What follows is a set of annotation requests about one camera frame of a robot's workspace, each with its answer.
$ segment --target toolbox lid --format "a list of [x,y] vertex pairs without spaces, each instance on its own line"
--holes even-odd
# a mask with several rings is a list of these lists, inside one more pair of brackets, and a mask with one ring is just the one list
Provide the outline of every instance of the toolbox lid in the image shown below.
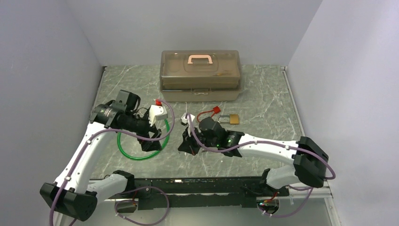
[[241,77],[239,54],[236,50],[163,51],[160,80],[165,86],[180,84],[221,89],[238,86]]

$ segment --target transparent brown toolbox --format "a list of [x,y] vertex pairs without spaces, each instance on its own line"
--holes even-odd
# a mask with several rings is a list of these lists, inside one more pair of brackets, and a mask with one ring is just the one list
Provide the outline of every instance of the transparent brown toolbox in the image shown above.
[[163,51],[160,91],[170,102],[232,101],[241,92],[235,50]]

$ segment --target white wall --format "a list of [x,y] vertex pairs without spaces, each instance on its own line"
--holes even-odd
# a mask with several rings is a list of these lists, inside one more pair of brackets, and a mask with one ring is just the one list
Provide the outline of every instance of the white wall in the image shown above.
[[76,150],[101,66],[64,0],[2,0],[0,21],[0,225],[47,225],[40,187]]
[[102,65],[159,64],[163,50],[236,49],[287,65],[322,0],[68,0]]
[[288,66],[344,226],[399,225],[399,3],[324,0]]

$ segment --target tabletop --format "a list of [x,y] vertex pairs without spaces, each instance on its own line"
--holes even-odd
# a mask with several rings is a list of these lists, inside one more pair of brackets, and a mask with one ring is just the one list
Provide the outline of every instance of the tabletop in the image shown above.
[[[159,91],[159,65],[122,65],[105,68],[95,105],[115,99],[119,90],[127,90],[141,97],[140,107],[153,105],[162,98]],[[226,130],[242,131],[255,137],[276,140],[298,140],[301,136],[299,122],[293,107],[286,81],[279,65],[243,65],[244,88],[236,101],[171,103],[175,112],[175,128],[168,145],[155,157],[134,161],[123,156],[117,141],[111,141],[95,166],[92,179],[104,178],[115,170],[124,170],[136,178],[182,177],[237,177],[260,176],[267,168],[278,168],[282,163],[258,157],[227,157],[221,153],[200,152],[196,156],[177,150],[185,129],[180,124],[184,112],[197,115],[219,106],[218,115],[239,115],[239,125],[223,124]],[[157,128],[166,133],[165,124]],[[122,134],[121,145],[132,156],[145,156],[136,138]]]

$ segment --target brass padlock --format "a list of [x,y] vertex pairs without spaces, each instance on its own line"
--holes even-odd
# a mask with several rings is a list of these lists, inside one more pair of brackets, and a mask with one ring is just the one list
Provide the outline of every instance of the brass padlock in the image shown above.
[[[220,121],[220,120],[219,120],[220,118],[229,118],[230,121],[229,121],[229,122],[227,122],[227,121]],[[220,124],[223,124],[223,123],[229,123],[230,125],[238,125],[238,124],[239,124],[239,118],[238,118],[238,115],[237,115],[237,114],[219,115],[219,116],[216,118],[216,120],[217,120],[217,122],[220,123]]]

